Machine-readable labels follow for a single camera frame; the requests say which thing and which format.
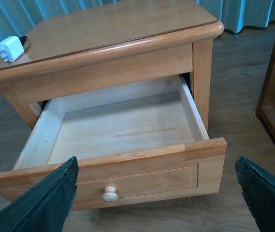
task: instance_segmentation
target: wall charger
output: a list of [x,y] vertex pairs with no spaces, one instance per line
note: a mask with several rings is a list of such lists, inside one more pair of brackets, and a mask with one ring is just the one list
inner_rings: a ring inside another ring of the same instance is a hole
[[17,36],[7,37],[0,42],[0,55],[5,62],[14,62],[24,53],[25,50]]

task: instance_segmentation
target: wooden nightstand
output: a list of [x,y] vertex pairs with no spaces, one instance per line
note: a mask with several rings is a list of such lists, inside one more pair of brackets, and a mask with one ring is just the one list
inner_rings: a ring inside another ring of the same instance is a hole
[[[0,59],[0,92],[34,128],[0,173],[0,194],[13,201],[73,155],[74,210],[218,192],[226,142],[206,129],[222,31],[190,0],[123,0],[42,21],[25,54]],[[107,203],[109,186],[119,197]]]

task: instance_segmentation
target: drawer knob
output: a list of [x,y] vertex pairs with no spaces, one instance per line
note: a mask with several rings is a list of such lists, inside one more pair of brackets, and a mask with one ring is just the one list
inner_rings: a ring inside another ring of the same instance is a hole
[[105,188],[105,193],[102,195],[102,198],[105,202],[114,202],[118,199],[118,195],[116,193],[116,188],[109,186]]

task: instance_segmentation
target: wooden tabletop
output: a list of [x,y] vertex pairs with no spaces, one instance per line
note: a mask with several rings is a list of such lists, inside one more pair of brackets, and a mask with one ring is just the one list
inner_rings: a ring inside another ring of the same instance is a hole
[[0,71],[216,22],[193,0],[122,0],[43,20],[27,34],[25,54],[0,58]]

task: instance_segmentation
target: table leg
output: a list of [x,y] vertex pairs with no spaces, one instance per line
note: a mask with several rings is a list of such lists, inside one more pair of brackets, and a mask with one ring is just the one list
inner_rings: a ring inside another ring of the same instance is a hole
[[0,93],[19,113],[27,125],[33,129],[40,114],[38,103],[28,104],[10,82],[0,84]]
[[209,120],[212,50],[212,39],[193,43],[192,92],[206,130]]

